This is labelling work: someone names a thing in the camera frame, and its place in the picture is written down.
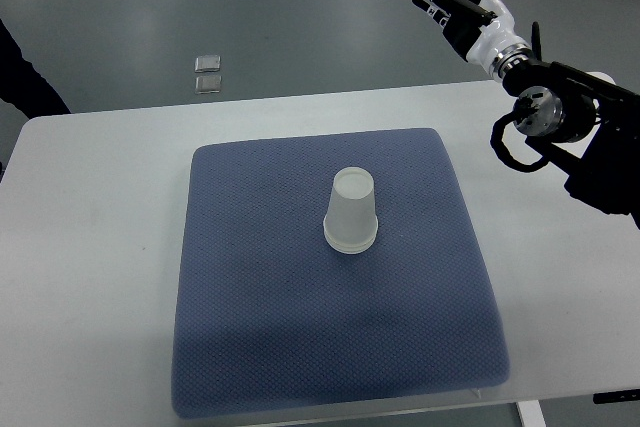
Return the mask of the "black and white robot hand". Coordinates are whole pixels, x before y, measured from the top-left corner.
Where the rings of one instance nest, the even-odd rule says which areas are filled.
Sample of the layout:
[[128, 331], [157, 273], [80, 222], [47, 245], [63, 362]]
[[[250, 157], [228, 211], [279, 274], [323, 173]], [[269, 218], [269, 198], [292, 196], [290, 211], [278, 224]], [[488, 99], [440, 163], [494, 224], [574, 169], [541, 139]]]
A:
[[533, 57], [530, 43], [515, 33], [502, 0], [412, 0], [440, 28], [465, 62], [500, 82], [507, 71]]

